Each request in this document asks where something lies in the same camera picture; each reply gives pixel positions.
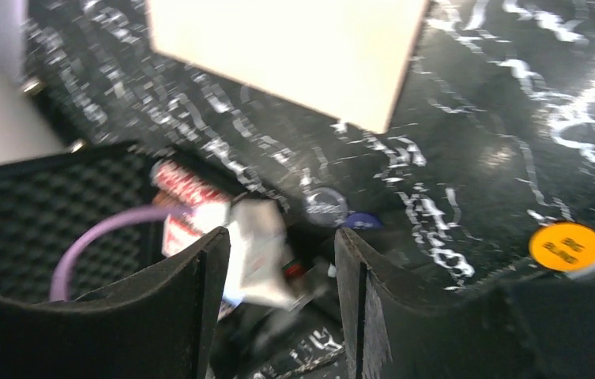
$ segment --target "blue round object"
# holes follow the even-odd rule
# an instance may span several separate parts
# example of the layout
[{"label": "blue round object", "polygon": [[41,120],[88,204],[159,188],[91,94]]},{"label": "blue round object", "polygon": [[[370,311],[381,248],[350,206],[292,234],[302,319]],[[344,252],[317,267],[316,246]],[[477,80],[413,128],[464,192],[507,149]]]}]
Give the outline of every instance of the blue round object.
[{"label": "blue round object", "polygon": [[369,213],[353,213],[346,221],[344,221],[342,227],[350,227],[351,229],[375,229],[383,227],[383,224],[375,216]]}]

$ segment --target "beige board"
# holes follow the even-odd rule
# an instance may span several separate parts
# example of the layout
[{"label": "beige board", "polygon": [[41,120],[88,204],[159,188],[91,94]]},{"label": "beige board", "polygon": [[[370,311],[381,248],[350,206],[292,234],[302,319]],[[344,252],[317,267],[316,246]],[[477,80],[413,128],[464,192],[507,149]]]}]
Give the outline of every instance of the beige board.
[{"label": "beige board", "polygon": [[387,131],[428,0],[148,0],[153,50]]}]

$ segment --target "marble surface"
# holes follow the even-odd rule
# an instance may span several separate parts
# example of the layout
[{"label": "marble surface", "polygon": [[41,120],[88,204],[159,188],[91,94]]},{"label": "marble surface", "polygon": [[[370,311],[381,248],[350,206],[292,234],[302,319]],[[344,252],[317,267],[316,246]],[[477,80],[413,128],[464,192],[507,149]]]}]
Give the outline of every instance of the marble surface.
[{"label": "marble surface", "polygon": [[142,0],[29,15],[29,71],[95,141],[195,146],[293,209],[334,188],[405,228],[444,288],[526,257],[555,220],[595,229],[595,1],[434,0],[380,136],[152,53]]}]

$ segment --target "orange disc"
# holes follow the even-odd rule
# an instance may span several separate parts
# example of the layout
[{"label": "orange disc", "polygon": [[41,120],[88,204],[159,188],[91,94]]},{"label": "orange disc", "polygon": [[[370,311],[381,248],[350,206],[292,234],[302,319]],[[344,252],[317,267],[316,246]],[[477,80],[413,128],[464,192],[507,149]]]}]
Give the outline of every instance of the orange disc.
[{"label": "orange disc", "polygon": [[529,253],[551,270],[579,270],[595,262],[595,231],[578,223],[556,223],[535,232]]}]

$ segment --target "black basket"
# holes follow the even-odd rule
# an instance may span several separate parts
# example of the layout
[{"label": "black basket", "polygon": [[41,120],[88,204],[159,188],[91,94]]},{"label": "black basket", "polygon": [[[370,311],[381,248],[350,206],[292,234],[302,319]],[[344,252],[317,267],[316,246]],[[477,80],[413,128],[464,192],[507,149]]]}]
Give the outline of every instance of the black basket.
[{"label": "black basket", "polygon": [[[90,227],[150,203],[154,159],[132,144],[0,166],[0,295],[45,302],[65,250]],[[154,263],[161,225],[113,231],[78,261],[72,295],[108,285]]]}]

